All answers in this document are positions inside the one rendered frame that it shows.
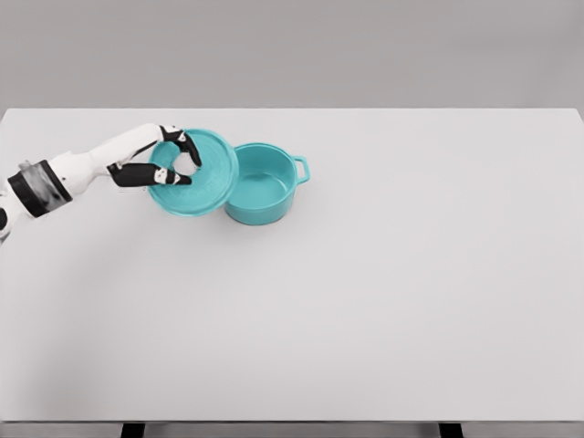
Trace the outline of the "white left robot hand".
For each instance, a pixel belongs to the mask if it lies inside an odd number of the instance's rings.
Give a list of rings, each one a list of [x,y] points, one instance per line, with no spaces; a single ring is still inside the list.
[[[190,185],[190,176],[153,163],[131,161],[161,142],[173,143],[180,152],[188,154],[196,168],[202,167],[196,145],[185,130],[153,123],[142,124],[101,143],[89,152],[89,156],[96,172],[110,176],[119,187]]]

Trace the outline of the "teal pot lid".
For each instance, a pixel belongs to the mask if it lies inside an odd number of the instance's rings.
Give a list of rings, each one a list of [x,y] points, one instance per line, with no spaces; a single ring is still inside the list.
[[[239,164],[222,136],[204,129],[189,129],[203,166],[190,175],[189,185],[154,185],[149,195],[164,211],[179,216],[200,216],[221,207],[234,191]]]

